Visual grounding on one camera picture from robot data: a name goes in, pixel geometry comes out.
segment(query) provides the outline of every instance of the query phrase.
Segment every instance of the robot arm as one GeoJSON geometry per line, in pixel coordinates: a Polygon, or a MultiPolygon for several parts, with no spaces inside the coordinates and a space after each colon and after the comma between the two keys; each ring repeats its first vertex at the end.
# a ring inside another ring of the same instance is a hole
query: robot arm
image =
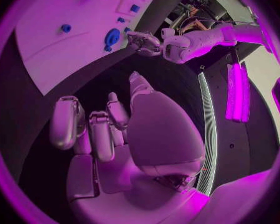
{"type": "Polygon", "coordinates": [[[164,59],[176,64],[202,56],[216,45],[234,46],[238,41],[262,44],[270,51],[262,30],[254,25],[226,23],[210,30],[192,31],[182,36],[175,36],[172,28],[163,28],[163,44],[150,33],[129,31],[127,35],[129,46],[140,55],[155,56],[162,53],[164,59]]]}

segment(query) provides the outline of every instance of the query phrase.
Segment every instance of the white wall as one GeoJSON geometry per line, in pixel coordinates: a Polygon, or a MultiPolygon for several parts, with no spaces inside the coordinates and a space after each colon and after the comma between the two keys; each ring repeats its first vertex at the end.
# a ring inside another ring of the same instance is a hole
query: white wall
{"type": "Polygon", "coordinates": [[[272,96],[272,88],[280,77],[280,65],[275,56],[267,52],[263,46],[247,56],[244,61],[249,78],[260,91],[271,111],[280,142],[280,114],[272,96]]]}

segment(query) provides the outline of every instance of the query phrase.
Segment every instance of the blue knob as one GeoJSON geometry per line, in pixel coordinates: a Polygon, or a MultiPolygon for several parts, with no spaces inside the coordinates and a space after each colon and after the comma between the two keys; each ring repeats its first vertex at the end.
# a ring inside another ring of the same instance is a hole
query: blue knob
{"type": "Polygon", "coordinates": [[[134,12],[138,12],[139,9],[140,9],[140,7],[135,4],[131,7],[131,11],[134,11],[134,12]]]}
{"type": "Polygon", "coordinates": [[[105,37],[105,51],[111,51],[111,46],[119,41],[120,31],[116,28],[111,29],[105,37]]]}
{"type": "Polygon", "coordinates": [[[126,27],[126,28],[124,29],[124,31],[125,31],[125,32],[131,31],[131,29],[129,29],[128,27],[126,27]]]}
{"type": "Polygon", "coordinates": [[[119,18],[117,19],[117,21],[119,21],[119,22],[125,22],[126,20],[125,20],[124,18],[122,18],[122,17],[119,17],[119,18]]]}
{"type": "Polygon", "coordinates": [[[68,24],[63,24],[62,26],[61,26],[61,30],[62,31],[64,31],[64,32],[70,32],[70,30],[71,30],[71,25],[68,25],[68,24]]]}

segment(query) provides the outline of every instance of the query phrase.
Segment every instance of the dark floor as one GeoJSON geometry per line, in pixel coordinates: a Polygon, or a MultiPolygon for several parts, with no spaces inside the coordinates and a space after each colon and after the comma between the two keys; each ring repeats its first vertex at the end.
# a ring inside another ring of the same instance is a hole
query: dark floor
{"type": "MultiPolygon", "coordinates": [[[[146,77],[156,90],[181,105],[204,139],[203,107],[197,75],[186,65],[172,64],[161,57],[132,55],[91,80],[75,94],[86,114],[104,110],[109,92],[116,92],[130,111],[129,75],[135,70],[146,77]]],[[[74,153],[52,147],[48,134],[47,124],[25,160],[19,185],[50,217],[62,224],[75,223],[65,195],[66,174],[74,153]]]]}

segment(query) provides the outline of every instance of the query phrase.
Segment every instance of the wire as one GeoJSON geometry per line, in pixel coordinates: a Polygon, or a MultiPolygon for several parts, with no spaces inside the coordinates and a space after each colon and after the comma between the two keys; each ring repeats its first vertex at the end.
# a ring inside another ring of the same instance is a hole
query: wire
{"type": "Polygon", "coordinates": [[[234,23],[234,22],[237,22],[237,23],[244,23],[244,24],[256,24],[255,22],[248,22],[248,21],[219,21],[219,20],[214,20],[214,19],[208,19],[208,18],[205,18],[205,17],[202,17],[202,16],[191,16],[191,17],[188,17],[186,18],[182,23],[181,25],[179,26],[179,32],[178,34],[179,35],[182,35],[180,34],[180,31],[181,31],[181,28],[182,28],[182,25],[189,19],[192,19],[192,18],[200,18],[199,21],[214,21],[214,22],[220,22],[220,23],[234,23]]]}

